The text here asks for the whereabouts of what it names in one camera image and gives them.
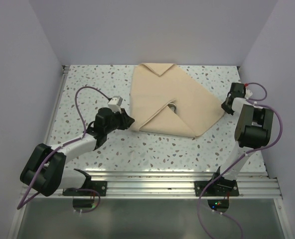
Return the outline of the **beige cloth wrap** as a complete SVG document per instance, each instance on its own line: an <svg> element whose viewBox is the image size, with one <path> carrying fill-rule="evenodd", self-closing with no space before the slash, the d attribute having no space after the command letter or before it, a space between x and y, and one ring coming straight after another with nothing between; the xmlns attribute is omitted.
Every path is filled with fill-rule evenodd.
<svg viewBox="0 0 295 239"><path fill-rule="evenodd" d="M199 137L224 115L216 96L171 63L136 66L130 98L133 131ZM176 104L176 114L169 103Z"/></svg>

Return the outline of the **stainless steel tray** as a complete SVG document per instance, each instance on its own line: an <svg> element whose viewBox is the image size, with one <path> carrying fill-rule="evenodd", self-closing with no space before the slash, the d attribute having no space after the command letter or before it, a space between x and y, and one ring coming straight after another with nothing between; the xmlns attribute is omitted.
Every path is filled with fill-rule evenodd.
<svg viewBox="0 0 295 239"><path fill-rule="evenodd" d="M176 114L176 112L177 112L177 106L176 106L176 104L169 103L167 106Z"/></svg>

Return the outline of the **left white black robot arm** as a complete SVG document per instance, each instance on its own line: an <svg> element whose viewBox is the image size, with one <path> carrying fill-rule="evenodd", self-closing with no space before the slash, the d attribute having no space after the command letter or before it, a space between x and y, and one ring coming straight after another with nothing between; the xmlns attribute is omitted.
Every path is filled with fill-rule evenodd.
<svg viewBox="0 0 295 239"><path fill-rule="evenodd" d="M134 122L135 119L123 108L119 112L100 108L95 120L86 128L85 134L62 144L37 145L20 175L20 181L44 196L52 195L59 189L67 162L100 148L109 133L126 130Z"/></svg>

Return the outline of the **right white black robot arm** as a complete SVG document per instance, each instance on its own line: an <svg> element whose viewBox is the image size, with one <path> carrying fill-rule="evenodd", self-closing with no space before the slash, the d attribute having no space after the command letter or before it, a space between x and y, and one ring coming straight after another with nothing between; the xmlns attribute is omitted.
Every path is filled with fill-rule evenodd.
<svg viewBox="0 0 295 239"><path fill-rule="evenodd" d="M271 138L274 112L271 109L257 105L267 97L267 90L260 86L265 95L261 99L252 98L252 92L247 89L249 84L232 83L226 100L221 108L229 115L239 114L236 124L235 145L225 161L213 174L210 190L214 195L222 195L228 188L236 185L241 169L251 155L262 147L266 147Z"/></svg>

